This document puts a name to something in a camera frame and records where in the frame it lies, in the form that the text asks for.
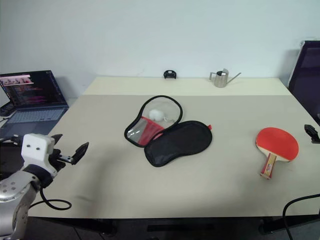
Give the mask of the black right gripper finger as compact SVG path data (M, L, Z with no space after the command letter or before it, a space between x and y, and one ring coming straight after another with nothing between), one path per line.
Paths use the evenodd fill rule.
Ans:
M311 142L313 144L319 144L320 143L320 137L318 135L318 132L316 131L316 129L312 125L305 124L304 125L304 130L307 133L307 135L310 136Z

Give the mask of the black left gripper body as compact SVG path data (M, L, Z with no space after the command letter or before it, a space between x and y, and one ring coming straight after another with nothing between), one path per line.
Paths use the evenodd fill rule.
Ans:
M59 172L66 164L74 164L74 156L62 155L59 149L53 149L52 154L49 155L50 165Z

